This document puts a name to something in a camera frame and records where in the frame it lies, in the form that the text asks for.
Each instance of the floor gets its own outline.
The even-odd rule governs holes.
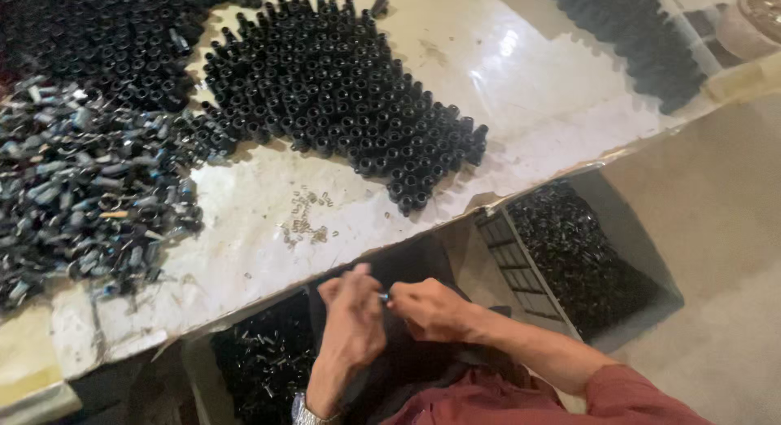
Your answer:
[[[781,95],[722,109],[603,171],[686,299],[614,355],[724,425],[781,422],[778,106]],[[509,303],[480,238],[455,242],[473,231],[469,225],[445,230],[459,286],[482,305]],[[582,402],[566,403],[582,411]]]

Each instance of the maroon sleeve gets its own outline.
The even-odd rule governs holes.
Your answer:
[[[682,402],[659,391],[627,366],[607,366],[598,370],[588,380],[586,400],[589,416],[610,420],[610,423],[711,423]]]

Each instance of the table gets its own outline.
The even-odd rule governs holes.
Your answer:
[[[364,9],[374,0],[355,1]],[[222,40],[222,26],[238,28],[237,11],[213,10],[188,67],[199,79],[209,41]],[[72,283],[41,303],[51,318],[31,318],[30,329],[50,331],[65,379],[187,333],[226,328],[229,314],[367,250],[617,158],[716,108],[700,96],[661,116],[657,100],[631,91],[623,59],[550,0],[390,0],[378,28],[435,100],[491,128],[482,166],[448,176],[423,212],[405,218],[383,183],[363,180],[342,159],[301,155],[279,140],[242,145],[229,166],[193,172],[205,229],[166,251],[159,283],[94,304],[89,283]],[[211,100],[208,91],[194,96],[203,99]]]

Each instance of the metal watch band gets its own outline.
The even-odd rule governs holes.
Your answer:
[[[328,419],[320,419],[315,413],[306,408],[306,394],[296,393],[293,399],[293,408],[290,411],[293,425],[340,425],[340,417],[331,416]]]

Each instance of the red shirt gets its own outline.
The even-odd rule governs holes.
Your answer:
[[[710,423],[626,366],[597,371],[588,380],[586,400],[586,415],[571,414],[542,380],[533,378],[531,388],[518,388],[496,373],[472,369],[448,388],[416,394],[382,425]]]

